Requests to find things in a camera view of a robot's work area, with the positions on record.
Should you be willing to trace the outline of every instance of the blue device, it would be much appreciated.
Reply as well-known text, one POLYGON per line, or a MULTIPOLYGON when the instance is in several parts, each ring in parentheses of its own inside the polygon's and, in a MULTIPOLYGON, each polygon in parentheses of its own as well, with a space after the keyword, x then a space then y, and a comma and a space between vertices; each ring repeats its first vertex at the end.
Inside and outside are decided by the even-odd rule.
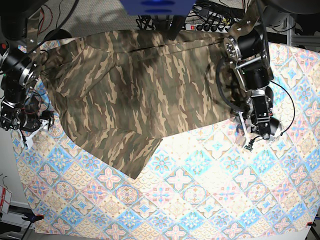
POLYGON ((187 16, 196 0, 120 0, 129 15, 187 16))

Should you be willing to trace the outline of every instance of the camouflage fabric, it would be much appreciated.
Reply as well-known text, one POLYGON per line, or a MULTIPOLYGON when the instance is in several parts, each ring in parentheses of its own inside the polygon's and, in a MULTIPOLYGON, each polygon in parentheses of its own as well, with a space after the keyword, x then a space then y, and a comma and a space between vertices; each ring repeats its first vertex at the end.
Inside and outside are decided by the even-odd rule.
MULTIPOLYGON (((163 137, 231 116, 215 81, 224 35, 165 35, 121 30, 77 38, 50 50, 41 73, 68 137, 134 179, 163 137)), ((222 79, 230 84, 231 75, 222 79)))

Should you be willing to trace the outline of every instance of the patterned tablecloth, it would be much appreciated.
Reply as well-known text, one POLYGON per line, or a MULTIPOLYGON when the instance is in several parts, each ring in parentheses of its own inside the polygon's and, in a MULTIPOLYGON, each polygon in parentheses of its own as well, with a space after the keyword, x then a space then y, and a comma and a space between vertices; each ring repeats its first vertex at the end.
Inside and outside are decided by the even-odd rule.
MULTIPOLYGON (((304 229, 320 206, 320 55, 279 44, 270 45, 270 54, 275 81, 292 95, 296 115, 279 140, 261 140, 252 153, 234 144, 236 124, 227 120, 165 138, 133 180, 77 147, 58 118, 31 150, 12 132, 26 199, 44 215, 36 232, 234 240, 304 229)), ((271 87, 275 116, 288 126, 290 98, 271 87)), ((43 85, 38 91, 47 98, 43 85)))

